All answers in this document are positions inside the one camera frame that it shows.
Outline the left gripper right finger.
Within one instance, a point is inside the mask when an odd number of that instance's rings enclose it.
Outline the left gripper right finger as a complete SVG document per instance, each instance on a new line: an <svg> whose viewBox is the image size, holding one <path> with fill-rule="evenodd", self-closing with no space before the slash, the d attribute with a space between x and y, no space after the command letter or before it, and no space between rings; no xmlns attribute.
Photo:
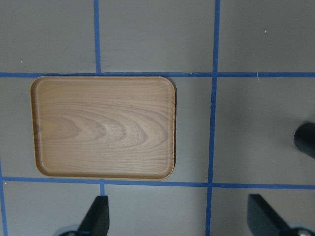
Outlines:
<svg viewBox="0 0 315 236"><path fill-rule="evenodd" d="M249 194L247 225L253 236L288 236L294 232L260 194Z"/></svg>

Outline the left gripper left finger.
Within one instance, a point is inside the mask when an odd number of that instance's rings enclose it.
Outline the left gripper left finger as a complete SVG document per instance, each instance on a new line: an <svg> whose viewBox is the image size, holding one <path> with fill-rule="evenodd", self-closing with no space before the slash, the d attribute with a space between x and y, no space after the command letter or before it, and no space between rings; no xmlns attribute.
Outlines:
<svg viewBox="0 0 315 236"><path fill-rule="evenodd" d="M83 218L78 233L80 236L106 236L109 226L108 196L97 196Z"/></svg>

